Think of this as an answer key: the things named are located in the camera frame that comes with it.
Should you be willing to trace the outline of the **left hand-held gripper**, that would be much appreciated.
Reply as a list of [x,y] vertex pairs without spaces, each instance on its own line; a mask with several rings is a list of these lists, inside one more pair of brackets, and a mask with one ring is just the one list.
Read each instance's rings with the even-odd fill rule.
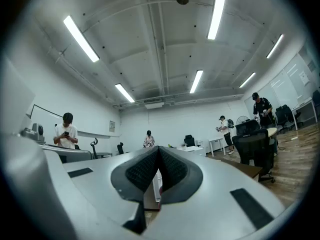
[[62,163],[74,163],[81,161],[90,161],[92,159],[92,154],[87,150],[80,149],[70,149],[59,146],[44,144],[45,136],[43,126],[39,123],[34,123],[32,129],[25,128],[21,131],[21,136],[31,139],[37,143],[40,143],[40,147],[46,151],[53,151],[57,153],[60,157]]

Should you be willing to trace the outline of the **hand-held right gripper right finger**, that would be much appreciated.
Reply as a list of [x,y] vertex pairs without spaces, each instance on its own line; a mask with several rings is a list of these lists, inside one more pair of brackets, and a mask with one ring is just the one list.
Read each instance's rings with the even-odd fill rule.
[[235,199],[241,190],[263,208],[273,224],[284,210],[282,202],[266,187],[222,161],[185,151],[174,151],[199,167],[202,182],[186,201],[163,203],[158,215],[142,233],[148,240],[236,240],[259,239],[255,226]]

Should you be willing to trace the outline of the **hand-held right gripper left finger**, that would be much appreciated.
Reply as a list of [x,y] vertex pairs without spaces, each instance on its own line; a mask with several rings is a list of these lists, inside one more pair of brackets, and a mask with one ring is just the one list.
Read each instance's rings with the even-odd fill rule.
[[138,211],[136,202],[122,199],[111,181],[119,165],[151,152],[152,148],[111,158],[62,163],[54,151],[44,152],[58,199],[69,218],[77,240],[154,240],[123,224]]

